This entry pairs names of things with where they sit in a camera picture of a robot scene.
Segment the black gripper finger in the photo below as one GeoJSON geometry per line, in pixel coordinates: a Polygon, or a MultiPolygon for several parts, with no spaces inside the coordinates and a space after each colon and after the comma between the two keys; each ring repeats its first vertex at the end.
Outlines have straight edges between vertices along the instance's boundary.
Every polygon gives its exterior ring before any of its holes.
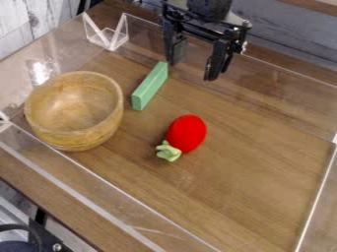
{"type": "Polygon", "coordinates": [[[227,71],[232,58],[232,42],[228,39],[219,39],[213,44],[213,51],[207,64],[207,81],[215,81],[219,75],[227,71]]]}
{"type": "Polygon", "coordinates": [[[180,24],[172,23],[169,20],[164,21],[164,41],[166,60],[172,65],[176,65],[185,56],[188,38],[181,31],[180,24]]]}

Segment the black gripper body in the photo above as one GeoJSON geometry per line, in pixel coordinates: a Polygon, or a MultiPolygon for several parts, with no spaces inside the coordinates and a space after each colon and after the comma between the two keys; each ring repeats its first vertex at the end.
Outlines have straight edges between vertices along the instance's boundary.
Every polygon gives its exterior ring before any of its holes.
{"type": "Polygon", "coordinates": [[[162,0],[162,26],[169,20],[180,24],[184,34],[199,39],[215,42],[225,38],[235,42],[235,51],[241,52],[253,24],[232,12],[232,3],[233,0],[186,0],[186,5],[180,6],[162,0]]]}

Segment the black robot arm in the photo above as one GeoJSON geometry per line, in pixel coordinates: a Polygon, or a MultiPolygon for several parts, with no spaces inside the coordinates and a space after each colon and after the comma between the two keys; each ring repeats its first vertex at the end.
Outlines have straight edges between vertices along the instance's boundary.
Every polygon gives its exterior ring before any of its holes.
{"type": "Polygon", "coordinates": [[[209,42],[207,81],[215,81],[227,72],[233,54],[243,54],[248,45],[247,34],[253,24],[231,11],[232,3],[233,0],[188,0],[188,7],[182,8],[162,0],[166,60],[172,65],[181,62],[189,35],[209,42]]]}

